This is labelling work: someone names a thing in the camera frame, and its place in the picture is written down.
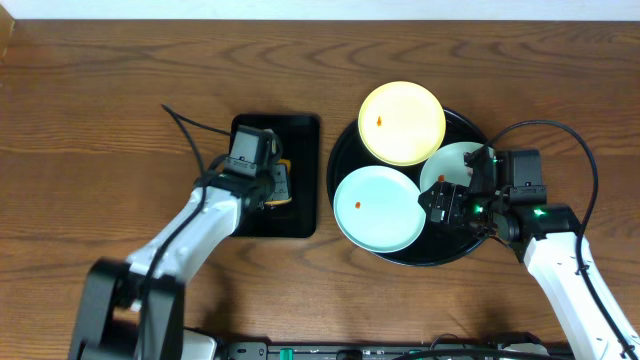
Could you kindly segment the light blue plate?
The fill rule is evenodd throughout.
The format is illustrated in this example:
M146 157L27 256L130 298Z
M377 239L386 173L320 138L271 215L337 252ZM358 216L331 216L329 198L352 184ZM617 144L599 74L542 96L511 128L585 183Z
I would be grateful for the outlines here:
M386 166L366 166L349 173L333 198L336 223L357 246L392 253L411 245L422 232L426 214L417 185Z

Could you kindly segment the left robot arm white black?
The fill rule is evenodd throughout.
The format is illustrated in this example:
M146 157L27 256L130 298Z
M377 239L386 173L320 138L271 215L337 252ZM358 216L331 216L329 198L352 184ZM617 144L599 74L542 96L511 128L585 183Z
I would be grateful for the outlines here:
M185 288L212 251L256 201L289 200L291 163L280 160L267 187L241 197L230 188L193 190L185 207L124 261L98 260L89 270L69 348L71 359L212 359L217 342L184 326Z

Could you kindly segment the pale green plate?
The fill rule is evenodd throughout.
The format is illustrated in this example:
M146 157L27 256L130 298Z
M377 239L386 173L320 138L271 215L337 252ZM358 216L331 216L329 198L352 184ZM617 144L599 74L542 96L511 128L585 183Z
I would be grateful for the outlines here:
M420 192L427 191L433 184L444 177L446 182L468 187L472 170L465 165L464 154L481 148L476 142L456 142L439 148L424 163L420 178Z

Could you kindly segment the yellow plate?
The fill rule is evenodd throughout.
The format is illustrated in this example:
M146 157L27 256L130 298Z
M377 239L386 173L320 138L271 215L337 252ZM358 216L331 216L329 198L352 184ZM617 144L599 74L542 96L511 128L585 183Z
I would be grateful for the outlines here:
M377 118L382 125L377 126ZM431 157L446 133L444 109L423 86L394 81L374 89L363 101L357 119L360 139L378 160L413 166Z

